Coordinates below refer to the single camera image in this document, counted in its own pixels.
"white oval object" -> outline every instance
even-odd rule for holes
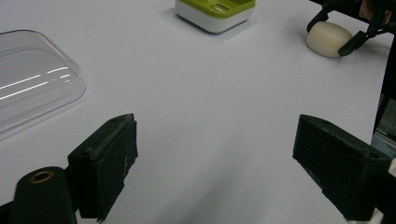
[[[329,58],[340,58],[338,50],[351,38],[352,34],[343,27],[327,22],[317,22],[306,37],[306,45],[314,52]]]

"white soap bar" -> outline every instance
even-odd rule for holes
[[[340,58],[338,50],[352,38],[343,27],[327,21],[317,22],[306,37],[306,45],[314,52],[329,58]]]

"white table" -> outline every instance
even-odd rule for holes
[[[346,223],[291,157],[298,118],[327,119],[369,143],[392,36],[332,60],[304,43],[320,10],[308,0],[258,1],[250,20],[220,35],[176,16],[174,4],[0,2],[0,33],[44,34],[88,85],[0,142],[0,204],[23,175],[66,167],[102,123],[132,112],[139,157],[106,223]],[[330,21],[367,29],[338,13]]]

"table surface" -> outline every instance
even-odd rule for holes
[[[44,34],[87,83],[73,104],[2,139],[0,203],[23,175],[66,167],[102,123],[134,113],[139,157],[106,223],[346,223],[291,157],[298,118],[327,119],[369,143],[392,36],[335,60],[305,45],[320,10],[308,0],[258,1],[247,22],[219,35],[174,6],[0,2],[0,33]],[[330,21],[367,29],[335,12]]]

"transparent plastic lid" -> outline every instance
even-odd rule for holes
[[[0,34],[0,133],[77,100],[78,67],[42,34]]]

